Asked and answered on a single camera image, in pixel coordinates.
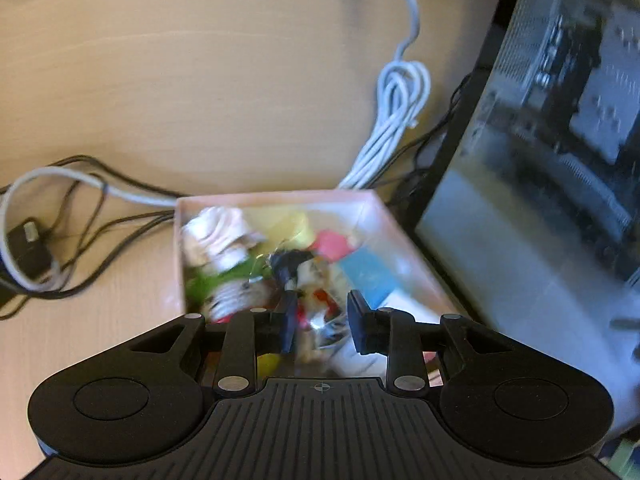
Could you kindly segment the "red strawberry plush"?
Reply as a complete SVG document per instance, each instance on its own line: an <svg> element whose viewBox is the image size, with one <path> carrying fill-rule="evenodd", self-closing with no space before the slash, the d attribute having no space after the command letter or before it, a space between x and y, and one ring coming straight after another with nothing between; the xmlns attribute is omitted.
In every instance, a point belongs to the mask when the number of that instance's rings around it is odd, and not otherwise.
<svg viewBox="0 0 640 480"><path fill-rule="evenodd" d="M219 274L195 271L184 283L189 309L207 323L228 322L235 313L271 308L279 295L271 272L261 263L247 261Z"/></svg>

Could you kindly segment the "computer case glass panel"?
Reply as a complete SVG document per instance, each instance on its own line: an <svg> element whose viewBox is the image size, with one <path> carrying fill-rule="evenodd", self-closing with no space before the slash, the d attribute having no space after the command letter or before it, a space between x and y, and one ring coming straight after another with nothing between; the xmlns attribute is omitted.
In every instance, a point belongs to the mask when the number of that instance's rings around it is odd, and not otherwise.
<svg viewBox="0 0 640 480"><path fill-rule="evenodd" d="M408 225L465 309L639 420L639 0L498 0Z"/></svg>

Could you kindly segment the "black power adapter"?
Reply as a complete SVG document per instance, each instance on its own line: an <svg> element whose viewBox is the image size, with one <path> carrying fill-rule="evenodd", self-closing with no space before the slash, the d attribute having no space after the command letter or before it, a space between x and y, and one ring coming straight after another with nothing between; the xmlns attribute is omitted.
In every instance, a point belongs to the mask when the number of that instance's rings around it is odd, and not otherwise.
<svg viewBox="0 0 640 480"><path fill-rule="evenodd" d="M27 218L8 234L17 266L32 280L39 281L51 267L52 256L42 239L43 229L35 218Z"/></svg>

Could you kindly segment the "pink cardboard box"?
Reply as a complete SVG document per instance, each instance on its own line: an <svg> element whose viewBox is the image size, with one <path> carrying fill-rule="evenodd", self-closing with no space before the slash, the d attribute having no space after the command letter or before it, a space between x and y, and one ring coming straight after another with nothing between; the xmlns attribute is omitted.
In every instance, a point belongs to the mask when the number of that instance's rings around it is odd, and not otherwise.
<svg viewBox="0 0 640 480"><path fill-rule="evenodd" d="M360 356L347 295L436 323L457 306L373 192L297 191L178 200L177 269L184 308L225 323L297 296L294 347L257 360L270 376L383 376L385 356Z"/></svg>

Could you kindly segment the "cartoon figurine keychain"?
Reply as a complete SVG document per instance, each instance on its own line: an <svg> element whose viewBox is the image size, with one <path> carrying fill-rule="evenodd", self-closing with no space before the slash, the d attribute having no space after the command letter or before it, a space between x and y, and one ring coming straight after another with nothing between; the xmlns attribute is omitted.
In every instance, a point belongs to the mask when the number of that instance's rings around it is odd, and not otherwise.
<svg viewBox="0 0 640 480"><path fill-rule="evenodd" d="M277 284L279 295L269 310L277 307L286 290L296 292L296 332L290 353L300 364L326 360L348 335L346 308L332 290L329 263L308 249L278 249L257 256L254 263L268 269Z"/></svg>

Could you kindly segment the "blue white snack bag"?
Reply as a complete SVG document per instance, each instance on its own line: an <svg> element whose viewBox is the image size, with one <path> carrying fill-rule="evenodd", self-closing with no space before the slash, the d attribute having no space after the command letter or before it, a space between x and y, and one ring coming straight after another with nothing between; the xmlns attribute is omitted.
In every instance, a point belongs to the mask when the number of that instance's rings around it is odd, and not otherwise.
<svg viewBox="0 0 640 480"><path fill-rule="evenodd" d="M337 265L349 280L350 288L359 290L372 310L381 307L385 299L400 288L396 276L368 248L356 249L338 260Z"/></svg>

